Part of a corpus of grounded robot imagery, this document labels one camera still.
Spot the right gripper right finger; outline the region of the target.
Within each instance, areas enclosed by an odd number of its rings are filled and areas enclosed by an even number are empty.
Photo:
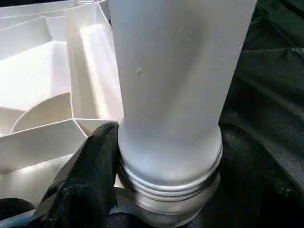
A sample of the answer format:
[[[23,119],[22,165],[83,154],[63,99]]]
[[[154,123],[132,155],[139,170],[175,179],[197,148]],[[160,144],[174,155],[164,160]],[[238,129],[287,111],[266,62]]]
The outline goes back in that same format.
[[[205,211],[208,228],[302,228],[304,194],[248,133],[222,126],[220,185]]]

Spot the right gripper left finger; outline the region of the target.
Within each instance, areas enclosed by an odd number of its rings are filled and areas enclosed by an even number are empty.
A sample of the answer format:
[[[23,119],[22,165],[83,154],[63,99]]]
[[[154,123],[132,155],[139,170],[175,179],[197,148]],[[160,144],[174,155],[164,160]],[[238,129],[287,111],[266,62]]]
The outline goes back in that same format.
[[[106,227],[117,204],[118,128],[118,123],[106,122],[92,132],[54,178],[29,228]]]

